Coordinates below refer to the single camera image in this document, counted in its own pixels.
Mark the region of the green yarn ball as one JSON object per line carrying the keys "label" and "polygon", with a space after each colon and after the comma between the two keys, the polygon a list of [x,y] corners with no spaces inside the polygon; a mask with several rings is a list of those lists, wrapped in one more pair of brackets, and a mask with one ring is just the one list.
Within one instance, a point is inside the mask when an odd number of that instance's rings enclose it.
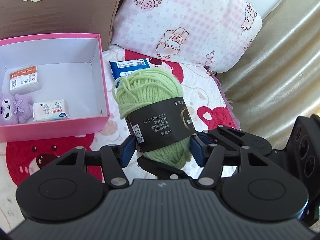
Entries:
{"label": "green yarn ball", "polygon": [[196,131],[176,77],[161,68],[140,69],[117,78],[112,93],[140,155],[178,169],[191,160]]}

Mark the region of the white tissue pack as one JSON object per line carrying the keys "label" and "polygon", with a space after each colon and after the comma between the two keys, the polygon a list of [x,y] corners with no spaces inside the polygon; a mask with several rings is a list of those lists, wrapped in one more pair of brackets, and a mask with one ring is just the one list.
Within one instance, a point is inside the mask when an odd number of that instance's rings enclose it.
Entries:
{"label": "white tissue pack", "polygon": [[33,104],[33,121],[54,121],[68,119],[68,103],[65,99],[36,102]]}

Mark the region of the purple plush toy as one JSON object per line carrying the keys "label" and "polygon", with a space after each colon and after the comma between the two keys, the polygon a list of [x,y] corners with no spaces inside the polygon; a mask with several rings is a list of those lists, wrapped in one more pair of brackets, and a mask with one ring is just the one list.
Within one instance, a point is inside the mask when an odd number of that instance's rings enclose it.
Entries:
{"label": "purple plush toy", "polygon": [[1,126],[24,124],[32,116],[31,96],[1,93]]}

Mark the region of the clear floss pick box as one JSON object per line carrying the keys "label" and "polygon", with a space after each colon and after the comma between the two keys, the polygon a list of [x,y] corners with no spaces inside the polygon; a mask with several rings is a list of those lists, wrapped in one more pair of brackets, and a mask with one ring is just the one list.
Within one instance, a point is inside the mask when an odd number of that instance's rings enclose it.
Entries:
{"label": "clear floss pick box", "polygon": [[9,93],[24,95],[41,88],[37,65],[21,68],[9,75]]}

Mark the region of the cartoon bear blanket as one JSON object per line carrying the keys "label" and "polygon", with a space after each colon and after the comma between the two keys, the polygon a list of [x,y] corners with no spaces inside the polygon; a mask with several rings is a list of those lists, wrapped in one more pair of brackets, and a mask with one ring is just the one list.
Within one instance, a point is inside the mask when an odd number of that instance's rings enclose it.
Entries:
{"label": "cartoon bear blanket", "polygon": [[[77,137],[1,143],[1,228],[4,231],[12,230],[23,220],[15,199],[17,185],[22,180],[76,146],[98,150],[104,145],[121,144],[126,139],[129,129],[118,107],[128,99],[125,96],[120,100],[113,98],[114,77],[110,64],[143,58],[142,54],[115,45],[103,52],[110,117],[101,131]],[[138,89],[135,106],[182,97],[196,130],[213,129],[218,125],[240,127],[221,92],[219,80],[208,67],[153,57],[147,60],[151,68],[163,69],[166,74],[155,79],[142,78],[144,87]]]}

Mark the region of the blue wet wipes pack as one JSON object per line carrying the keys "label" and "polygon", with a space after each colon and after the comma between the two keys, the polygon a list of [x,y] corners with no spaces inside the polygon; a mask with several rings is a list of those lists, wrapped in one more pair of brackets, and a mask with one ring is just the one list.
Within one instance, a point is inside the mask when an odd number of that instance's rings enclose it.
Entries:
{"label": "blue wet wipes pack", "polygon": [[113,78],[116,80],[119,77],[129,76],[140,69],[150,68],[147,59],[137,59],[128,61],[110,62]]}

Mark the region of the pink cardboard box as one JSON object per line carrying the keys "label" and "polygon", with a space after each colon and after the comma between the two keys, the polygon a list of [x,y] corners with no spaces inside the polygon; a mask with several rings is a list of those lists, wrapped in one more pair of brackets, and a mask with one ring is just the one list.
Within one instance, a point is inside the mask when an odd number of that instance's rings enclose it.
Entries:
{"label": "pink cardboard box", "polygon": [[1,126],[1,142],[70,137],[99,132],[110,111],[100,35],[55,33],[1,40],[1,92],[9,92],[9,75],[37,67],[41,88],[34,102],[65,100],[62,120]]}

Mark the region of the pink checkered pillow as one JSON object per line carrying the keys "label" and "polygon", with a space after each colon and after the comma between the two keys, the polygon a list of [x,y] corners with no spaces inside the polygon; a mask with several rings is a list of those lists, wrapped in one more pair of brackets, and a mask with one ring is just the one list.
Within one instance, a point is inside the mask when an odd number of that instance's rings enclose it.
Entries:
{"label": "pink checkered pillow", "polygon": [[112,43],[223,73],[240,60],[262,25],[247,0],[123,0]]}

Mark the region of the brown pillow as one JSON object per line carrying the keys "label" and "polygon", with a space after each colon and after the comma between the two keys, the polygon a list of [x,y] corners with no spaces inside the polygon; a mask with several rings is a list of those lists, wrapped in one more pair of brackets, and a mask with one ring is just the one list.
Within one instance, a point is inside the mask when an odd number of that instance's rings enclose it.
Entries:
{"label": "brown pillow", "polygon": [[1,38],[51,33],[99,34],[111,42],[120,0],[1,0]]}

